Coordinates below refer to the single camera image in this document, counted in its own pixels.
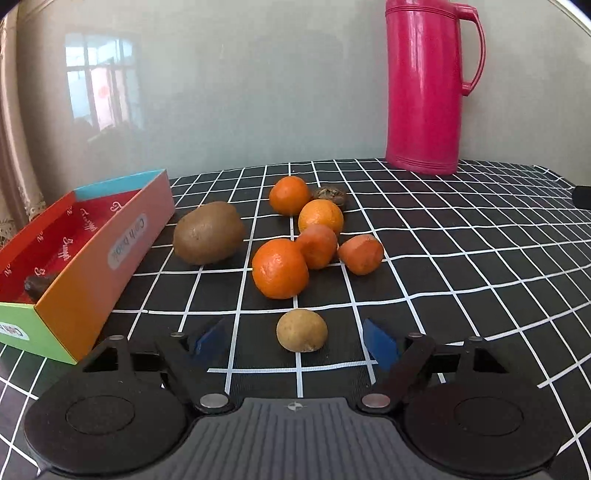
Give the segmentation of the large carrot piece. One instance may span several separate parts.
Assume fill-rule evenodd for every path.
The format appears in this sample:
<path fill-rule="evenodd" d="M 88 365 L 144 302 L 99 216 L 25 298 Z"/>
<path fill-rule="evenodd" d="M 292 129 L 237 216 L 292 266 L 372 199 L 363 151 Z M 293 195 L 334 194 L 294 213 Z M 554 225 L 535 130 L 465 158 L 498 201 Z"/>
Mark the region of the large carrot piece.
<path fill-rule="evenodd" d="M 384 258 L 384 246 L 373 235 L 353 236 L 338 249 L 339 260 L 358 276 L 377 270 Z"/>

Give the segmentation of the yellow-orange tangerine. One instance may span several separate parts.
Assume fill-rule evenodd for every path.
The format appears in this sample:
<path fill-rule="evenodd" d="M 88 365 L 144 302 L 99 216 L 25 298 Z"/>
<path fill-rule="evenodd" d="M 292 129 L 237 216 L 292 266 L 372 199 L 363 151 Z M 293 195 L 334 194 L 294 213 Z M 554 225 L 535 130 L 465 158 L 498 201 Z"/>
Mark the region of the yellow-orange tangerine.
<path fill-rule="evenodd" d="M 315 199 L 304 205 L 297 219 L 298 231 L 314 225 L 329 227 L 335 235 L 339 236 L 344 228 L 344 215 L 342 210 L 331 200 Z"/>

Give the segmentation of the pink thermos jug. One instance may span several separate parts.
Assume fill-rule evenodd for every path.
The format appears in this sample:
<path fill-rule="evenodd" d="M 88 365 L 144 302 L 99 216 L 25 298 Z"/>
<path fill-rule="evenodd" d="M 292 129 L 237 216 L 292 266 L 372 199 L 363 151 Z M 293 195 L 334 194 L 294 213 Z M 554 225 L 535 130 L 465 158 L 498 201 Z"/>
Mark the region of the pink thermos jug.
<path fill-rule="evenodd" d="M 457 172 L 462 99 L 486 63 L 486 36 L 473 6 L 451 1 L 388 1 L 388 135 L 386 160 L 427 175 Z M 480 58 L 472 80 L 463 77 L 462 21 L 476 26 Z"/>

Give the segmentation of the small carrot piece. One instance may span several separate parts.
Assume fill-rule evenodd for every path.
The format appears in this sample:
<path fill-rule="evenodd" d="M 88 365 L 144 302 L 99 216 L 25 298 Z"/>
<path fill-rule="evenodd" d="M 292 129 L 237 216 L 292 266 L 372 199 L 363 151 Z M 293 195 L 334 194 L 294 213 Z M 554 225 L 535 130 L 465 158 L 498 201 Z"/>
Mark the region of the small carrot piece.
<path fill-rule="evenodd" d="M 295 244 L 311 270 L 320 270 L 331 263 L 338 250 L 338 237 L 325 225 L 311 225 L 298 235 Z"/>

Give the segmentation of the orange tangerine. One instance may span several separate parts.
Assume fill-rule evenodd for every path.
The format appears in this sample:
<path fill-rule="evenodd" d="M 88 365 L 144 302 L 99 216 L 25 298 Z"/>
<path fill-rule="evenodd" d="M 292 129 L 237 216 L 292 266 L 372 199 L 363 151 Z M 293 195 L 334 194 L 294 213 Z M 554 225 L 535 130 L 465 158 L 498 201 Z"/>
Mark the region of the orange tangerine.
<path fill-rule="evenodd" d="M 281 238 L 257 249 L 252 258 L 252 278 L 264 296 L 285 300 L 304 291 L 310 273 L 296 242 Z"/>
<path fill-rule="evenodd" d="M 297 176 L 281 178 L 270 190 L 270 207 L 283 216 L 297 216 L 310 200 L 310 188 Z"/>

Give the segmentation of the beige lace curtain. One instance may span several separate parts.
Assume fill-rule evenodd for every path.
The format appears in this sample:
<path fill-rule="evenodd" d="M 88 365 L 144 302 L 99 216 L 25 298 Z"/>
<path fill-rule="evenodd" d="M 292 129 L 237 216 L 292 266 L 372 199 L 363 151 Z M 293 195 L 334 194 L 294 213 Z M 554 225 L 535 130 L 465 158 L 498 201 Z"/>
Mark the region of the beige lace curtain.
<path fill-rule="evenodd" d="M 1 19 L 1 247 L 46 208 L 20 110 L 17 20 L 17 6 Z"/>

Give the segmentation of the brown kiwi fruit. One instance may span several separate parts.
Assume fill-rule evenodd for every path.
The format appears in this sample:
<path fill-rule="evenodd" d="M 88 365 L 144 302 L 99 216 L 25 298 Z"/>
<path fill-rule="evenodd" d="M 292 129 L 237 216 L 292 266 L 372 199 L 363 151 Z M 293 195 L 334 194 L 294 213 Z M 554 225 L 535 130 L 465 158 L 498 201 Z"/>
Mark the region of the brown kiwi fruit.
<path fill-rule="evenodd" d="M 188 264 L 205 265 L 238 251 L 245 238 L 245 223 L 235 206 L 215 201 L 184 215 L 173 231 L 173 250 Z"/>

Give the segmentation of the colourful cardboard box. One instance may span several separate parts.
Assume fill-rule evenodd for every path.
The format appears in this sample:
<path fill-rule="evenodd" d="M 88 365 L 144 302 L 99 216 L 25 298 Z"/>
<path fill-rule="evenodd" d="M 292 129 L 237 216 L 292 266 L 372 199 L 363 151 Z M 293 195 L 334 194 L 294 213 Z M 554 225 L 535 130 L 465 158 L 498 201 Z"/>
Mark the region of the colourful cardboard box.
<path fill-rule="evenodd" d="M 75 364 L 174 212 L 165 170 L 79 187 L 1 250 L 1 343 Z M 58 273 L 34 303 L 31 275 Z"/>

